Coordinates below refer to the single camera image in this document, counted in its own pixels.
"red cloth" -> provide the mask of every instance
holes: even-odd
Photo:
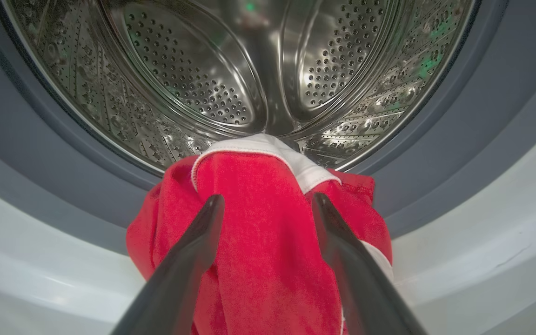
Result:
[[[168,169],[127,229],[127,250],[142,275],[152,275],[206,199],[221,194],[221,237],[202,276],[192,334],[339,335],[340,297],[320,254],[311,196],[325,193],[355,235],[390,265],[389,232],[371,207],[374,180],[331,170],[333,179],[304,194],[290,162],[269,153],[216,151],[197,162],[194,187],[196,159]]]

